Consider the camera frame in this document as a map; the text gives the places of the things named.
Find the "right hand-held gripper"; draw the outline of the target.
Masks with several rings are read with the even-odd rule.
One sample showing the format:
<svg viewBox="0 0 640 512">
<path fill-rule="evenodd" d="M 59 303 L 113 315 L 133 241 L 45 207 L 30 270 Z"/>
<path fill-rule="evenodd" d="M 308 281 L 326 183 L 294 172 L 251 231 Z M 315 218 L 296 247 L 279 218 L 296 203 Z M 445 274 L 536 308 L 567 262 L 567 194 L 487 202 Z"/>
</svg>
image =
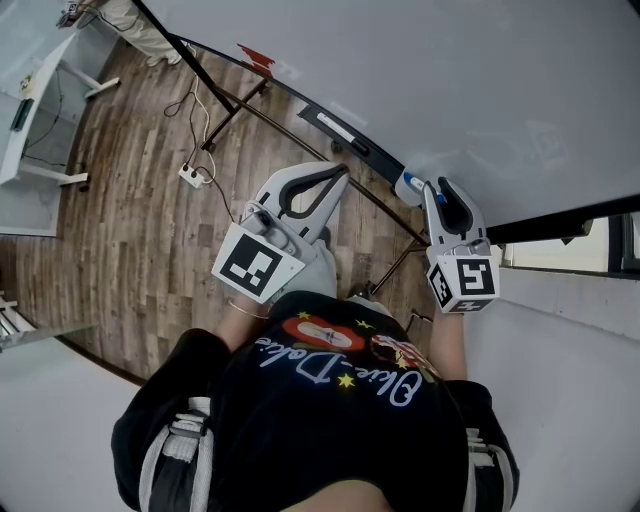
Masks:
<svg viewBox="0 0 640 512">
<path fill-rule="evenodd" d="M 462 187 L 445 177 L 437 184 L 438 196 L 429 181 L 422 189 L 431 240 L 427 281 L 442 313 L 478 312 L 500 295 L 484 216 Z"/>
</svg>

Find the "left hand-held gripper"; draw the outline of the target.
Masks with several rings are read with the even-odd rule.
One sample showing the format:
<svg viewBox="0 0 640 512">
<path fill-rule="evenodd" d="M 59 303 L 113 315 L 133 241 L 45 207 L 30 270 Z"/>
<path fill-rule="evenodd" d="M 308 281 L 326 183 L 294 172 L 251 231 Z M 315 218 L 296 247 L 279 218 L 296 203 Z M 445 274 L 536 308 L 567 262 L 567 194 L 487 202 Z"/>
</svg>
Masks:
<svg viewBox="0 0 640 512">
<path fill-rule="evenodd" d="M 275 172 L 229 227 L 211 274 L 254 301 L 271 299 L 316 259 L 319 238 L 349 183 L 349 170 L 334 162 L 308 162 Z M 324 187 L 302 212 L 293 198 Z"/>
</svg>

